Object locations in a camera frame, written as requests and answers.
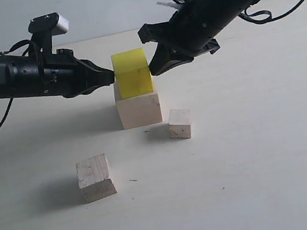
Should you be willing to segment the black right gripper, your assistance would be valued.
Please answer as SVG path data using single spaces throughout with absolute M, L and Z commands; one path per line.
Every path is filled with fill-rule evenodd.
M 149 64 L 151 75 L 159 76 L 217 50 L 219 44 L 209 43 L 243 9 L 243 0 L 184 0 L 167 22 L 145 23 L 137 33 L 141 42 L 158 42 Z M 172 42 L 173 49 L 160 42 Z

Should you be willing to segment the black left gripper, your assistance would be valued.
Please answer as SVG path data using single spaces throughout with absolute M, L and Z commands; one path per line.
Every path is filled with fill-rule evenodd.
M 115 82 L 112 70 L 99 67 L 88 59 L 77 59 L 72 50 L 59 49 L 43 55 L 43 67 L 35 57 L 12 62 L 11 72 L 17 98 L 87 95 Z

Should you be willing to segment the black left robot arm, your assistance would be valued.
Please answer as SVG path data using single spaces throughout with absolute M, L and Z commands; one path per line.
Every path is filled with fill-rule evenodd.
M 112 70 L 77 59 L 71 49 L 55 53 L 39 42 L 21 40 L 0 52 L 0 99 L 87 95 L 115 82 Z

